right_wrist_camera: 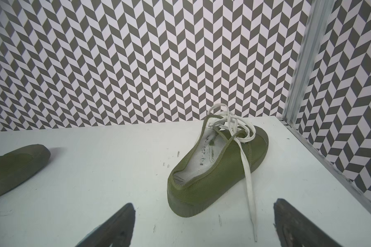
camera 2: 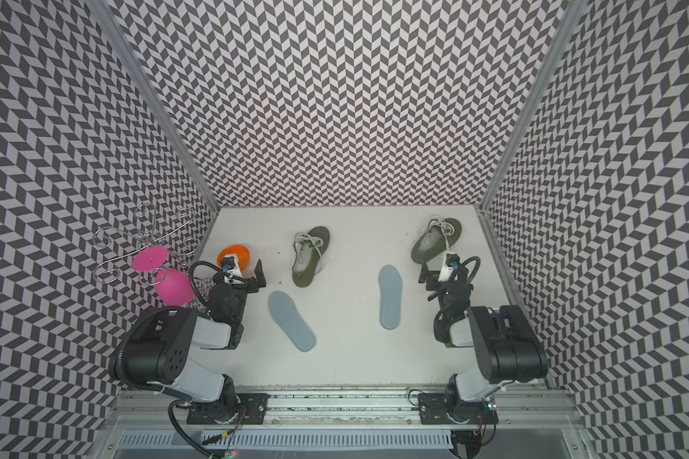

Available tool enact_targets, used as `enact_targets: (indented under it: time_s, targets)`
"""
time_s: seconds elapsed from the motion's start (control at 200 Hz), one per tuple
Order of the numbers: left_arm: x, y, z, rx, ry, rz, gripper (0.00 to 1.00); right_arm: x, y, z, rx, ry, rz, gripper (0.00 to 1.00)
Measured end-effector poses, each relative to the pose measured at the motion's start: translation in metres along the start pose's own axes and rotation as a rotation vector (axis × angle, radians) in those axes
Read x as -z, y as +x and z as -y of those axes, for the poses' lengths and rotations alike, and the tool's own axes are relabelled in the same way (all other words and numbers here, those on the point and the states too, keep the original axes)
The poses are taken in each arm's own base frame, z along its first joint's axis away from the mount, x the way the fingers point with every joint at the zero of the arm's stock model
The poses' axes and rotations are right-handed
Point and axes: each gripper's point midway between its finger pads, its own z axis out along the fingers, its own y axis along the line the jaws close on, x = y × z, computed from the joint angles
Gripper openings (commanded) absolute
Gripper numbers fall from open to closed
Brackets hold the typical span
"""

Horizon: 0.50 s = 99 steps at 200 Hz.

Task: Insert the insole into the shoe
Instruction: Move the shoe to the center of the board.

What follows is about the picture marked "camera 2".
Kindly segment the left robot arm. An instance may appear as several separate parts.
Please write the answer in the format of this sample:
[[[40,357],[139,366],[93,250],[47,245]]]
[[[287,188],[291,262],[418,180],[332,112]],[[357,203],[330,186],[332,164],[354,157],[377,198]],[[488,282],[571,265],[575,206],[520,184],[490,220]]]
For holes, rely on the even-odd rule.
[[[233,351],[244,333],[247,298],[267,286],[261,260],[254,275],[243,277],[237,259],[224,266],[191,264],[185,281],[204,312],[185,306],[152,309],[132,325],[112,355],[112,379],[137,390],[170,395],[189,407],[192,425],[263,423],[266,393],[239,393],[233,378],[210,370],[191,357],[191,350]]]

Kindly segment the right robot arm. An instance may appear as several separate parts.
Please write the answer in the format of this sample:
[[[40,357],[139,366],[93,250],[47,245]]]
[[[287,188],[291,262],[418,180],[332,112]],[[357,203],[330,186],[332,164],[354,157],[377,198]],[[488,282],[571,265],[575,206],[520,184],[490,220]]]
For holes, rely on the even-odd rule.
[[[428,300],[439,305],[434,338],[448,348],[473,350],[477,362],[475,371],[450,377],[442,395],[418,395],[423,425],[495,426],[499,418],[494,395],[511,384],[543,379],[549,372],[549,358],[522,309],[473,306],[473,278],[465,263],[454,262],[439,271],[421,266],[418,282],[430,293]]]

